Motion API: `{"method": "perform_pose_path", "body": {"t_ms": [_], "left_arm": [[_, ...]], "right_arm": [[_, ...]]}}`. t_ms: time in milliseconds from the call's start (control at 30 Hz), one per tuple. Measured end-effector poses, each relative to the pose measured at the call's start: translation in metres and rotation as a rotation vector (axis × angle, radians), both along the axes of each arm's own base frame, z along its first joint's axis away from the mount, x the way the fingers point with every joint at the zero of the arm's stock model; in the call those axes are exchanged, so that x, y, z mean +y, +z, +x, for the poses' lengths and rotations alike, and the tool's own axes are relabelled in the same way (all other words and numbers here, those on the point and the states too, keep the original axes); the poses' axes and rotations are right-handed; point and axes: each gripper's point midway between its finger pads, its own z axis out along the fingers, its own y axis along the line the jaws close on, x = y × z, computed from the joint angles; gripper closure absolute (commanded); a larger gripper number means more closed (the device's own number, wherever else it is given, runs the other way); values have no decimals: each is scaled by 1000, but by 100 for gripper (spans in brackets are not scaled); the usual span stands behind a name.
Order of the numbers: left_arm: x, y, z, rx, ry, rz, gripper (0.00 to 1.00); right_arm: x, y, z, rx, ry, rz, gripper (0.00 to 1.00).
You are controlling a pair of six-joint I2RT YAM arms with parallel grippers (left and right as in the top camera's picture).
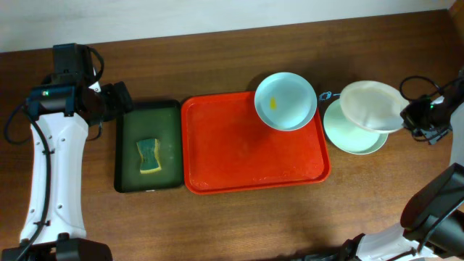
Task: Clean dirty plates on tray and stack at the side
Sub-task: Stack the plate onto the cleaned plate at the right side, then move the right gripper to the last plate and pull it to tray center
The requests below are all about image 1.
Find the white plate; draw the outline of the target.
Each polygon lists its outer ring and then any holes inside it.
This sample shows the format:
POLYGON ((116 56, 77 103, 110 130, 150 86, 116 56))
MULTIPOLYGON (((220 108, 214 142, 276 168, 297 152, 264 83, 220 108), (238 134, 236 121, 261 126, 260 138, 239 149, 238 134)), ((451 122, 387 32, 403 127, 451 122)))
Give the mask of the white plate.
POLYGON ((397 89, 373 80, 350 83, 341 91, 339 101, 348 120, 374 133, 403 128, 400 112, 409 104, 397 89))

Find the light blue plate top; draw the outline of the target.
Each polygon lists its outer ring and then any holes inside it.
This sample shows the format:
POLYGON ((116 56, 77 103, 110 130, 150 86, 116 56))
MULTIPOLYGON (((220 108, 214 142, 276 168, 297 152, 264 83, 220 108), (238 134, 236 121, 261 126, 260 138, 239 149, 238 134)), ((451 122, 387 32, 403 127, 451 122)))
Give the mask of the light blue plate top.
POLYGON ((254 107, 264 124, 277 131, 295 131, 315 116, 318 98, 302 76, 277 72, 266 77, 254 93, 254 107))

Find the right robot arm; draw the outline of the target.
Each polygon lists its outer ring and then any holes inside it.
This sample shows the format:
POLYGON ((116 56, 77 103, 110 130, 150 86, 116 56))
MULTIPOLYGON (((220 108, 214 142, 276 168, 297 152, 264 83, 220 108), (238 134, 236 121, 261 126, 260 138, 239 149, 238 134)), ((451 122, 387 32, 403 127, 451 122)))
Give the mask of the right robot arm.
POLYGON ((335 260, 463 258, 463 75, 411 99, 400 116, 418 142, 452 134, 449 167, 410 199, 398 224, 345 241, 335 260))

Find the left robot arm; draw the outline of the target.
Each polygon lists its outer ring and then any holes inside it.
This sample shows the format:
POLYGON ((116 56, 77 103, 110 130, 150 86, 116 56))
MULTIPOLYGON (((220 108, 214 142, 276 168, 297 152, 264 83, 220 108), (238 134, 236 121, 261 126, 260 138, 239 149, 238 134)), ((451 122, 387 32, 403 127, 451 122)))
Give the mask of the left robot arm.
POLYGON ((34 159, 30 203, 20 245, 3 260, 111 260, 110 248, 86 238, 81 208, 88 129, 133 111, 123 82, 99 85, 102 56, 90 46, 55 45, 54 72, 18 106, 30 123, 34 159))

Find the yellow green scrub sponge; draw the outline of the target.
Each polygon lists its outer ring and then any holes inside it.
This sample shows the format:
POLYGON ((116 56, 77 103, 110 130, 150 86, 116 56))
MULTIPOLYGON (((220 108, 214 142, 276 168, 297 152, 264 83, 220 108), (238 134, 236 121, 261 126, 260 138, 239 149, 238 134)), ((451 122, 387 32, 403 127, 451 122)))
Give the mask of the yellow green scrub sponge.
POLYGON ((140 173, 150 174, 162 169, 160 163, 160 143, 156 138, 140 140, 136 143, 141 157, 140 173))

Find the light blue plate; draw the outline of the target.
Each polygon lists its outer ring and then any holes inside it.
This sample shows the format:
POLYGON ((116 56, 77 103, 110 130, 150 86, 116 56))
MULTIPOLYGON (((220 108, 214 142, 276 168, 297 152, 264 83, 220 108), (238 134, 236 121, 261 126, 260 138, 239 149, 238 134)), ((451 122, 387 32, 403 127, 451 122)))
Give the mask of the light blue plate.
POLYGON ((264 124, 277 131, 295 131, 315 116, 318 98, 302 76, 277 72, 266 77, 254 93, 254 107, 264 124))
POLYGON ((387 141, 387 133, 364 130, 345 118, 340 101, 333 101, 323 117, 324 131, 330 142, 340 150, 365 155, 378 151, 387 141))

